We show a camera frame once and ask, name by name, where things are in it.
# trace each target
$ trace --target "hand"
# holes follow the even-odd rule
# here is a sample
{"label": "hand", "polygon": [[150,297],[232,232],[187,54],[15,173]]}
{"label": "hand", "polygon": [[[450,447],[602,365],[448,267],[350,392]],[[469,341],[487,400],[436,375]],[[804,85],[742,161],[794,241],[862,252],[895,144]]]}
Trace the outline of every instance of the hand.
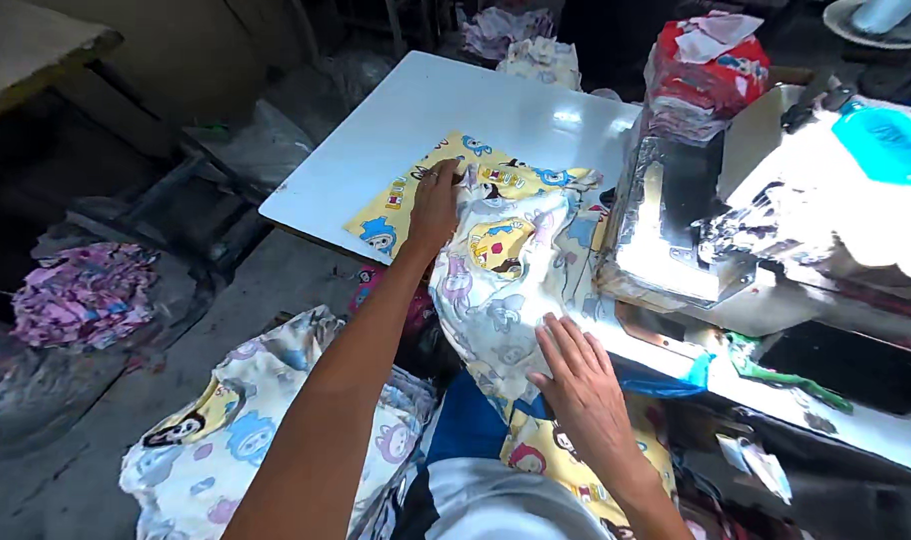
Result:
{"label": "hand", "polygon": [[431,260],[456,232],[456,193],[453,176],[458,159],[444,159],[419,181],[409,218],[408,240],[403,247]]}
{"label": "hand", "polygon": [[548,400],[579,458],[606,487],[613,492],[633,489],[636,481],[652,477],[654,468],[636,444],[608,352],[569,317],[559,321],[546,313],[544,320],[535,338],[552,377],[530,373],[528,379]]}

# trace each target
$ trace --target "yellow fabric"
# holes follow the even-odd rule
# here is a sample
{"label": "yellow fabric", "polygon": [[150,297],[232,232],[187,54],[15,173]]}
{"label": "yellow fabric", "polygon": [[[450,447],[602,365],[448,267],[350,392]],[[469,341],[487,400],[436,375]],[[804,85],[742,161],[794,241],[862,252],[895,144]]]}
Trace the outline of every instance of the yellow fabric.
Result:
{"label": "yellow fabric", "polygon": [[190,444],[228,424],[239,411],[239,393],[213,376],[195,403],[169,416],[147,434],[146,446],[170,443]]}
{"label": "yellow fabric", "polygon": [[570,180],[589,172],[582,168],[552,171],[531,167],[454,130],[405,174],[394,178],[389,187],[342,228],[394,258],[409,237],[410,212],[419,180],[432,166],[451,158],[461,161],[456,168],[459,174],[464,173],[469,164],[479,164],[478,182],[495,187],[497,194],[506,199],[523,199],[540,191],[559,190]]}
{"label": "yellow fabric", "polygon": [[[632,395],[626,396],[626,406],[636,443],[662,476],[665,493],[672,496],[676,491],[673,461],[669,451],[660,443],[660,439],[666,440],[665,433],[659,433],[663,426],[654,425],[654,419],[663,418],[659,401]],[[569,488],[572,495],[582,501],[595,517],[603,520],[610,531],[629,528],[626,513],[619,508],[592,469],[579,460],[557,422],[540,420],[514,410],[509,422],[509,435],[505,437],[499,457],[509,467],[541,474]]]}

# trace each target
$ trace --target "table top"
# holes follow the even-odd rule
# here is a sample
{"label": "table top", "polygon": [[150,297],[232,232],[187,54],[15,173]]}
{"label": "table top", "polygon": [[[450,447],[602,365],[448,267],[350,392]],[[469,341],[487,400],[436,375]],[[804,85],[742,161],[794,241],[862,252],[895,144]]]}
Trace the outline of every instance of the table top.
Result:
{"label": "table top", "polygon": [[[428,153],[450,130],[547,168],[592,167],[605,176],[589,202],[615,186],[637,137],[641,108],[524,80],[448,58],[409,53],[362,104],[312,152],[259,208],[294,233],[357,257],[391,262],[342,228],[391,180]],[[614,313],[614,306],[606,307]],[[681,378],[689,358],[626,334],[614,320],[573,313],[605,348]],[[911,418],[855,404],[852,415],[798,391],[742,378],[730,362],[714,361],[709,391],[811,431],[808,415],[829,421],[820,433],[911,469]]]}
{"label": "table top", "polygon": [[540,167],[596,169],[612,187],[640,111],[635,104],[410,52],[258,211],[301,236],[388,264],[388,255],[342,226],[449,131]]}
{"label": "table top", "polygon": [[0,114],[122,41],[121,34],[102,24],[0,0]]}

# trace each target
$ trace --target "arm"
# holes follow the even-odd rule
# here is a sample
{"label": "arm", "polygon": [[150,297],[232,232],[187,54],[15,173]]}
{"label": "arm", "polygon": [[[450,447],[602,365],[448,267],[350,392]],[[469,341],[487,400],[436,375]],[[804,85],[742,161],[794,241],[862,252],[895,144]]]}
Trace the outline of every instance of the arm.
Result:
{"label": "arm", "polygon": [[572,446],[625,512],[636,537],[693,540],[662,489],[659,472],[636,445],[623,390],[602,343],[583,334],[572,319],[560,322],[552,313],[545,314],[545,326],[536,328],[535,338],[552,377],[532,373],[529,380],[545,395]]}
{"label": "arm", "polygon": [[409,304],[456,228],[452,176],[442,161],[423,178],[410,229],[385,277],[323,352],[285,413],[225,540],[343,540],[366,461],[372,415],[389,378]]}

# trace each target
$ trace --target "blue bottle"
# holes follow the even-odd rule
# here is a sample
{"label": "blue bottle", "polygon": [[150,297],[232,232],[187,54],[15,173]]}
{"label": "blue bottle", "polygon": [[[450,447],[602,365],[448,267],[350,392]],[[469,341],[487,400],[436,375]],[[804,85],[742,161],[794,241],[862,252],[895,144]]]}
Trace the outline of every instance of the blue bottle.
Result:
{"label": "blue bottle", "polygon": [[842,107],[832,132],[877,182],[911,186],[911,118],[889,108],[852,100]]}

